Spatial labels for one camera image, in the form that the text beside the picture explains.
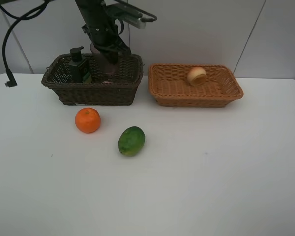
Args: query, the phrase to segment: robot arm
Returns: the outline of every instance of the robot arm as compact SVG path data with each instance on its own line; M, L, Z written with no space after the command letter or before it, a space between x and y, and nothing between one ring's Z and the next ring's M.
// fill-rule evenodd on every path
M12 1L16 0L0 0L1 9L8 13L1 5ZM47 4L53 0L44 1L45 3L42 6L46 7ZM130 48L119 37L118 27L115 24L115 20L120 20L122 28L123 21L126 21L127 23L140 29L144 29L146 22L153 22L157 20L155 15L136 8L126 2L123 2L122 0L114 1L118 3L106 6L104 0L75 0L75 3L85 21L85 25L82 26L84 33L88 35L93 46L106 58L107 62L112 65L118 63L119 53L123 55L131 54ZM27 15L24 17L23 15L22 19L11 14L8 15L13 16L17 22L21 20L29 20L38 16L44 8L38 10L39 11L32 16ZM143 14L150 16L150 18L143 17ZM8 69L6 61L5 67L11 82L14 78L12 78L13 74ZM7 83L7 85L10 87L17 84L14 80L11 83Z

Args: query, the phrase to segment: green fruit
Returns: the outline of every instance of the green fruit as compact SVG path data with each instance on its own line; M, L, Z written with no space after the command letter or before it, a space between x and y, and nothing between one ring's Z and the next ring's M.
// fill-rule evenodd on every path
M145 140L142 129L136 126L127 128L119 138L119 151L125 156L135 156L142 149Z

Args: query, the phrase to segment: black bottle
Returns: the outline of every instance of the black bottle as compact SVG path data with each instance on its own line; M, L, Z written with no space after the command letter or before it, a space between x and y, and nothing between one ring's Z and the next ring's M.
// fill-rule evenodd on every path
M92 77L89 69L89 61L82 56L83 47L72 48L70 50L72 60L69 62L69 70L75 83L91 83Z

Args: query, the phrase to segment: basket rim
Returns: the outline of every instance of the basket rim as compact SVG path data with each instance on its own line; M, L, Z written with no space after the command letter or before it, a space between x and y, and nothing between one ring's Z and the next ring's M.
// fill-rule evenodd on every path
M83 56L93 56L92 53L83 53ZM143 76L143 65L142 58L137 54L131 54L129 57L135 58L139 62L139 70L136 80L131 84L122 84L122 83L113 83L113 84L103 84L103 83L56 83L56 82L50 82L47 80L47 78L50 76L51 72L55 68L58 61L60 61L62 58L70 56L70 54L61 54L56 57L56 59L53 61L53 63L47 67L47 71L44 73L41 83L48 87L48 88L133 88L139 86L142 76Z
M157 66L188 66L188 67L220 67L224 68L228 71L228 73L231 75L232 80L235 83L235 86L238 88L239 93L235 95L164 95L157 91L154 91L153 85L154 85L154 78L152 71ZM151 64L149 67L149 74L148 74L148 81L149 81L149 91L155 98L163 98L163 99L170 99L170 100L181 100L181 99L188 99L188 100L223 100L223 101L235 101L238 99L241 99L244 96L244 93L242 91L241 86L239 85L237 79L235 78L234 74L231 72L231 70L221 64L181 64L181 63L154 63Z

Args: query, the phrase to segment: wicker basket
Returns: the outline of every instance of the wicker basket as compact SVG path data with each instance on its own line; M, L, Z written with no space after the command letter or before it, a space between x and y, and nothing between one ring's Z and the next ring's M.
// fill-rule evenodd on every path
M188 83L187 74L193 67L206 71L204 84ZM225 107L243 97L233 73L223 65L153 64L149 90L159 105L170 107Z
M89 59L93 83L72 83L68 63L70 54L57 57L47 69L42 84L52 89L64 105L131 105L142 79L143 64L138 55L120 57L119 69L114 75L103 73L92 54L83 54Z

